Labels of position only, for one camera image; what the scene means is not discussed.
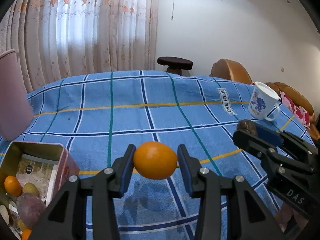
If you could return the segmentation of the person right hand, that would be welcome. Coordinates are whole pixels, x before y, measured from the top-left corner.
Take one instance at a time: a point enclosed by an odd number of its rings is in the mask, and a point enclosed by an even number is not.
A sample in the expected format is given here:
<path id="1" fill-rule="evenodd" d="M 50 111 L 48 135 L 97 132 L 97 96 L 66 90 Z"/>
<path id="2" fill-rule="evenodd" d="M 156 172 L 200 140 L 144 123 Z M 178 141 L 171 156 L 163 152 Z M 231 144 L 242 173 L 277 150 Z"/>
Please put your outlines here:
<path id="1" fill-rule="evenodd" d="M 289 206 L 286 203 L 282 204 L 280 210 L 274 216 L 282 232 L 285 232 L 287 225 L 292 217 L 295 219 L 300 230 L 303 230 L 309 222 L 308 219 L 304 218 L 300 213 L 298 213 L 296 210 L 294 210 L 291 206 Z"/>

